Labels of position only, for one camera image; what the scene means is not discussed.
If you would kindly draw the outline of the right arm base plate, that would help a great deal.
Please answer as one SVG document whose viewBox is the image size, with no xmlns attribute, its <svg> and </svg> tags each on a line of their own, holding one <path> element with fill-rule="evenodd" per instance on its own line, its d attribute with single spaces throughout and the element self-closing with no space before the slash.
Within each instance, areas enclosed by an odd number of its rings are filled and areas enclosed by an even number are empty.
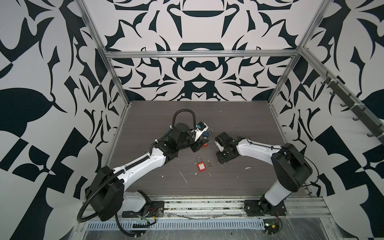
<svg viewBox="0 0 384 240">
<path fill-rule="evenodd" d="M 284 201 L 281 201 L 276 206 L 270 204 L 266 199 L 260 200 L 245 200 L 244 211 L 249 217 L 259 216 L 286 216 L 286 206 Z"/>
</svg>

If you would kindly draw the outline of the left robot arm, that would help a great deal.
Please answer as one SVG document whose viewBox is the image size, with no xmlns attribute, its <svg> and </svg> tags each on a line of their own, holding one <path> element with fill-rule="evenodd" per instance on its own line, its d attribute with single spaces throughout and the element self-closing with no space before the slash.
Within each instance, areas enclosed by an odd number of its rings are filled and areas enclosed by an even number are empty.
<svg viewBox="0 0 384 240">
<path fill-rule="evenodd" d="M 208 142 L 203 136 L 208 130 L 204 122 L 199 122 L 193 129 L 178 123 L 155 140 L 148 153 L 114 169 L 108 166 L 101 168 L 86 192 L 86 200 L 79 210 L 77 221 L 83 223 L 94 217 L 101 221 L 112 218 L 121 209 L 125 201 L 124 193 L 134 182 L 177 158 L 181 150 L 200 150 Z"/>
</svg>

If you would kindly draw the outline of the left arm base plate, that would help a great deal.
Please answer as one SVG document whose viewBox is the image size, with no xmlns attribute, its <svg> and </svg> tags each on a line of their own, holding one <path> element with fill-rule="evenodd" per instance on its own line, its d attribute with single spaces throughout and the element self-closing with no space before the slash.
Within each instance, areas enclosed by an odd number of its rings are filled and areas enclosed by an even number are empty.
<svg viewBox="0 0 384 240">
<path fill-rule="evenodd" d="M 124 211 L 123 218 L 139 218 L 139 217 L 160 217 L 164 213 L 164 201 L 151 201 L 146 203 L 138 212 Z"/>
</svg>

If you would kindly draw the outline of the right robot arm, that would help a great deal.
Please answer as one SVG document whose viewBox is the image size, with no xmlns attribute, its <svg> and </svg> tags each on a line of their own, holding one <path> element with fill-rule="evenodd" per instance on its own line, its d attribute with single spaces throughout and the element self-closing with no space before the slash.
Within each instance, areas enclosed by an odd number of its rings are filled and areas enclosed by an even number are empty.
<svg viewBox="0 0 384 240">
<path fill-rule="evenodd" d="M 267 145 L 247 138 L 230 137 L 223 132 L 215 137 L 216 156 L 220 164 L 235 158 L 250 157 L 273 166 L 277 180 L 263 195 L 268 207 L 275 207 L 290 194 L 296 193 L 313 174 L 313 169 L 296 147 L 286 143 L 282 146 Z"/>
</svg>

